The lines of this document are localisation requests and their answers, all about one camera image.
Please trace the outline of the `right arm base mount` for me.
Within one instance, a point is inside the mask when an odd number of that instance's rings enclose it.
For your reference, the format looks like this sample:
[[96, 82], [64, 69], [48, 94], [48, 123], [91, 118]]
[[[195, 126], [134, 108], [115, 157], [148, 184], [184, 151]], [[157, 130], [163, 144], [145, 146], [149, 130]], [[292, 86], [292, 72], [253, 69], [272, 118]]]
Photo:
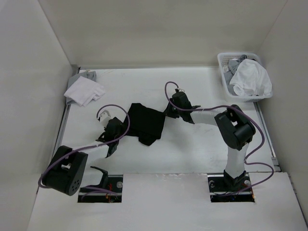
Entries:
[[246, 187], [251, 186], [251, 180], [247, 173], [234, 186], [227, 183], [227, 179], [223, 174], [208, 175], [207, 180], [210, 200], [213, 203], [255, 202], [252, 188], [245, 189]]

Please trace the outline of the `black tank top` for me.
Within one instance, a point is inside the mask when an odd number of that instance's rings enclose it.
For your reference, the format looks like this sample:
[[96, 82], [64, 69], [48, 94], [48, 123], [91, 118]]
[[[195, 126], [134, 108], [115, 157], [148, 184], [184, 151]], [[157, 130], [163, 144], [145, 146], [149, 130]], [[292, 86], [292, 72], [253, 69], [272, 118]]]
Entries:
[[128, 116], [130, 126], [127, 136], [138, 137], [139, 142], [146, 146], [161, 139], [166, 118], [163, 112], [145, 107], [141, 103], [132, 103]]

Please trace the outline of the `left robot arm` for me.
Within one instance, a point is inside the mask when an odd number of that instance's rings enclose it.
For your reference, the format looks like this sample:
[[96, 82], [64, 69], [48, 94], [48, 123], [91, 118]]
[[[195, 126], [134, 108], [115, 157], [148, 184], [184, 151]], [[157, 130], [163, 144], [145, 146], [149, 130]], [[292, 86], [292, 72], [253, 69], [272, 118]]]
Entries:
[[110, 157], [116, 151], [120, 139], [128, 133], [129, 127], [129, 116], [127, 116], [126, 123], [114, 117], [105, 126], [104, 132], [98, 138], [98, 144], [75, 150], [65, 145], [60, 146], [41, 175], [38, 181], [39, 187], [54, 189], [69, 196], [74, 195], [81, 185], [89, 156], [85, 151], [107, 147], [106, 157]]

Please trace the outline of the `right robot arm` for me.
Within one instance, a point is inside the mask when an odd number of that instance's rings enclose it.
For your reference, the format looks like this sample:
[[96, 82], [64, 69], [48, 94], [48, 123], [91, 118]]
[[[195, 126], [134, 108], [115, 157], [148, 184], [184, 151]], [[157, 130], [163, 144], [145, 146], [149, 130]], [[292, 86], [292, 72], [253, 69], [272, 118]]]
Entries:
[[236, 104], [224, 111], [199, 110], [199, 107], [198, 105], [192, 106], [183, 91], [177, 91], [169, 99], [164, 114], [170, 118], [182, 118], [183, 121], [191, 124], [207, 124], [218, 127], [228, 147], [223, 185], [229, 192], [233, 192], [244, 180], [246, 174], [244, 157], [256, 129]]

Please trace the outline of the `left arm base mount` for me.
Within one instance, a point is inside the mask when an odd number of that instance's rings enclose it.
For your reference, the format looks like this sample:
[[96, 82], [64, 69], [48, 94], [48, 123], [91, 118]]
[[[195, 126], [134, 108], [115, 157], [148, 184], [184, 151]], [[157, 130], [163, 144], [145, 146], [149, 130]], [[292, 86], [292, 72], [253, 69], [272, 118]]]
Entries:
[[98, 185], [80, 188], [78, 203], [121, 203], [123, 191], [123, 175], [109, 175], [103, 177]]

